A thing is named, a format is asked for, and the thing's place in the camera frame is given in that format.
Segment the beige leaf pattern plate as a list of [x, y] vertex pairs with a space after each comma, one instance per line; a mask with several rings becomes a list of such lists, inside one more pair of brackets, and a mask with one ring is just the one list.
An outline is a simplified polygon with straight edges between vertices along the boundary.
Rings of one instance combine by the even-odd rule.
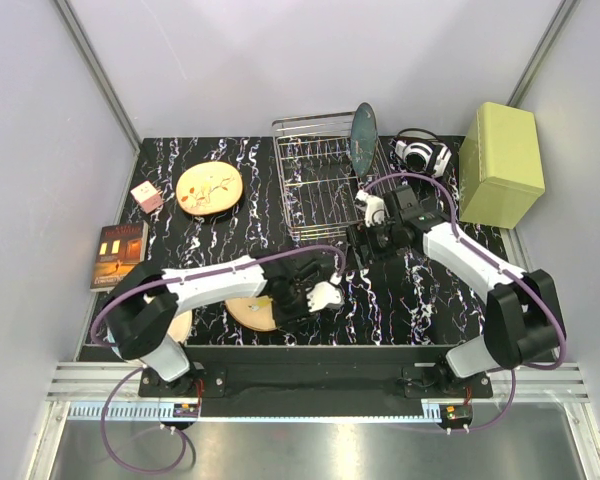
[[248, 329], [257, 332], [271, 332], [277, 329], [273, 318], [272, 299], [268, 296], [228, 299], [225, 306], [228, 313]]

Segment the blue glazed plate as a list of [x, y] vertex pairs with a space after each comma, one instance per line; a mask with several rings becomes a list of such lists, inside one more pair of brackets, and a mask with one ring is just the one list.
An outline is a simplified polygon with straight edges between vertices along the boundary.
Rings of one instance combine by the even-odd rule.
[[361, 103], [351, 123], [350, 158], [357, 177], [365, 177], [374, 160], [377, 140], [376, 116], [372, 106]]

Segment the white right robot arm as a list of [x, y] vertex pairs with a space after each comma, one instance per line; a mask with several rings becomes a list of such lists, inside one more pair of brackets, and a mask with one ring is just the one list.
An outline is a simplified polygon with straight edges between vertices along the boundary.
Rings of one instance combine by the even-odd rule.
[[482, 333], [451, 348], [434, 371], [440, 393], [456, 396], [470, 377], [513, 370], [564, 345], [555, 284], [547, 272], [527, 272], [489, 252], [449, 215], [423, 208], [408, 186], [382, 197], [359, 190], [355, 202], [364, 217], [347, 236], [363, 264], [414, 250], [452, 272], [484, 303]]

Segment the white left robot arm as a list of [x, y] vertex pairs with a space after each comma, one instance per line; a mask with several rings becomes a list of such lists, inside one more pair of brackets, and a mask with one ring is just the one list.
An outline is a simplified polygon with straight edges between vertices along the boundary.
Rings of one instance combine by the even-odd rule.
[[196, 372], [168, 333], [173, 320], [210, 304], [244, 299], [252, 313], [267, 301], [275, 329], [288, 329], [343, 304], [345, 254], [311, 245], [275, 254], [244, 255], [222, 264], [164, 269], [143, 261], [109, 293], [91, 327], [94, 343], [152, 369], [176, 396], [195, 386]]

